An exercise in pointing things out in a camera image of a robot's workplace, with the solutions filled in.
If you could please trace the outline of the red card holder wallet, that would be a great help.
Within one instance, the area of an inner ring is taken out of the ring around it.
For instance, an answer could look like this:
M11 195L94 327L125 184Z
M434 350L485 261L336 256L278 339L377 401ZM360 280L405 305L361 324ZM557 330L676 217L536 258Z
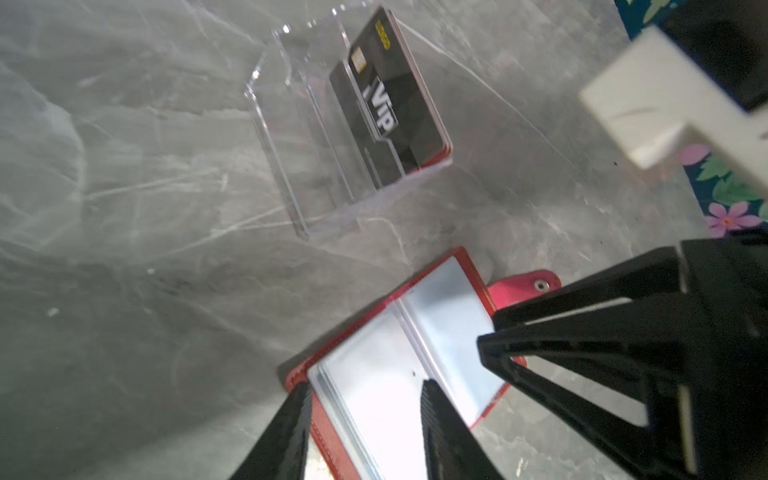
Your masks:
M486 285L458 247L325 341L285 377L313 389L311 436L336 479L424 479L422 384L434 380L473 428L508 386L476 345L492 315L562 283L535 270Z

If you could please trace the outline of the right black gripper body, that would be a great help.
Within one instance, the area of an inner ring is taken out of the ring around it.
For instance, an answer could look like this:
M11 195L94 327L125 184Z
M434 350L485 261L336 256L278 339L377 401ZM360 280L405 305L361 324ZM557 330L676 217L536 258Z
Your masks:
M691 413L701 479L767 476L767 233L682 244L691 335Z

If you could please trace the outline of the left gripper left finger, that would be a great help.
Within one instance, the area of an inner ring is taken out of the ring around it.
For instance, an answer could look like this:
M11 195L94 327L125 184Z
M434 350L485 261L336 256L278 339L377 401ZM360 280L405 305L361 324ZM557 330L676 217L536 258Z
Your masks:
M311 417L312 387L300 382L230 479L303 479Z

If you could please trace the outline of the black credit card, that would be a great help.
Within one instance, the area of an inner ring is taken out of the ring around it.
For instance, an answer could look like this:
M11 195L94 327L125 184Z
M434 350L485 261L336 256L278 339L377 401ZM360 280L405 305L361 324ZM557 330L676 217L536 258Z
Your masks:
M377 6L330 73L341 111L377 189L422 170L401 127L404 114L396 113L399 93L405 93L401 82L407 84L407 72L387 8Z

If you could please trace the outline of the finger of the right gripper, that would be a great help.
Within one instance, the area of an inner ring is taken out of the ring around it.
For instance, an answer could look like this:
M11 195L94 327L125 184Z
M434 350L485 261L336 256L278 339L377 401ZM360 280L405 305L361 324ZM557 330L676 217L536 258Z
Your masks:
M651 250L558 290L497 310L496 329L566 313L618 298L637 300L680 290L680 260L673 247Z
M650 339L651 329L630 304L522 323L477 340L483 366L549 409L636 479L690 476L678 345ZM638 403L646 422L635 425L517 363L533 356L576 373Z

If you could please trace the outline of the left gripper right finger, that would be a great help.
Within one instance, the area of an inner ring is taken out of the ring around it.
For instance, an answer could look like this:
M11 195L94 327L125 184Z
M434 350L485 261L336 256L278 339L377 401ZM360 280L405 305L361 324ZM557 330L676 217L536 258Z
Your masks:
M428 479L502 479L440 385L422 385L420 413Z

